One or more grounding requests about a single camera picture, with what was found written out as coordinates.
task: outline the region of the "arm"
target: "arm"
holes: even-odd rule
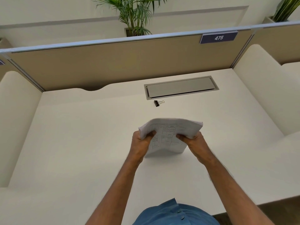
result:
[[[148,151],[155,131],[141,140],[133,133],[129,154],[111,187],[85,225],[121,225],[137,167]]]
[[[177,135],[207,169],[233,225],[274,225],[254,204],[209,149],[201,132],[193,139]]]

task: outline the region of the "left hand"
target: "left hand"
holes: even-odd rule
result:
[[[155,136],[156,131],[152,131],[142,140],[139,131],[135,131],[132,136],[132,142],[127,159],[140,164],[148,151],[149,144]]]

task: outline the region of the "forearm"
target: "forearm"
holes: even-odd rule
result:
[[[126,159],[111,187],[86,225],[120,225],[129,198],[138,162]]]
[[[274,225],[217,158],[205,166],[233,225]]]

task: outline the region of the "partition top rail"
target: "partition top rail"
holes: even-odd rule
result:
[[[280,22],[280,23],[259,24],[259,25],[252,25],[252,26],[227,27],[227,28],[185,31],[185,32],[175,32],[175,33],[166,33],[166,34],[144,35],[144,36],[137,36],[137,37],[123,37],[123,38],[114,38],[114,39],[17,47],[17,48],[9,48],[9,49],[0,49],[0,54],[36,51],[36,50],[48,50],[48,49],[76,47],[76,46],[98,45],[98,44],[107,44],[107,43],[121,43],[121,42],[129,42],[129,41],[151,40],[151,39],[170,38],[170,37],[181,37],[181,36],[198,35],[198,34],[219,33],[225,31],[227,32],[227,31],[237,31],[237,30],[271,28],[271,27],[280,27],[280,26],[289,26],[289,25],[298,25],[298,24],[300,24],[300,21],[291,21],[291,22],[288,21],[288,22]]]

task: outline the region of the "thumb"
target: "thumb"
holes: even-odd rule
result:
[[[190,138],[187,138],[187,137],[184,136],[184,135],[177,134],[176,137],[177,137],[179,140],[181,140],[181,141],[183,141],[184,143],[186,143],[186,144],[188,144],[188,143],[190,142]]]
[[[155,136],[155,134],[156,134],[155,130],[153,130],[152,132],[149,132],[147,134],[147,136],[144,138],[144,140],[150,142],[152,140],[152,138]]]

